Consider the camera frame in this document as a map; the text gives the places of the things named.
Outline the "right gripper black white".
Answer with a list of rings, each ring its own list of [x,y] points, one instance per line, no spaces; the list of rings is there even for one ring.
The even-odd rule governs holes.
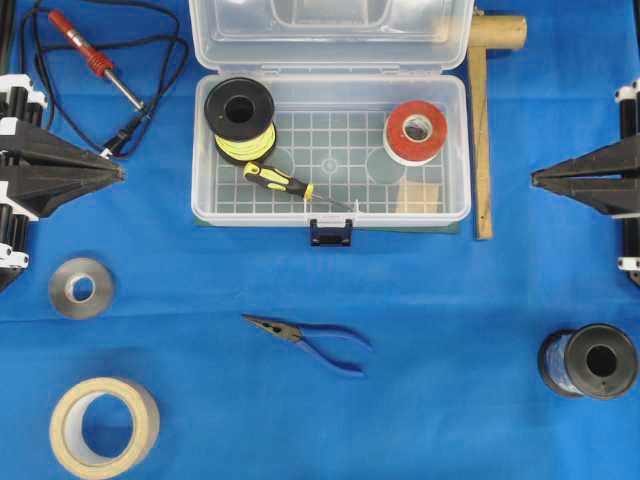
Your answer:
[[[634,178],[577,178],[639,172],[637,88],[622,86],[615,93],[619,107],[620,140],[577,158],[531,174],[532,185],[565,196],[600,213],[622,220],[622,255],[618,267],[639,286],[639,180]]]

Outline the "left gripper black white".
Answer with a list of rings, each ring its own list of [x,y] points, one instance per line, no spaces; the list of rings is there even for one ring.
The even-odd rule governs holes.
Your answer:
[[[29,266],[30,222],[123,180],[119,165],[40,128],[47,106],[28,75],[1,76],[1,291]]]

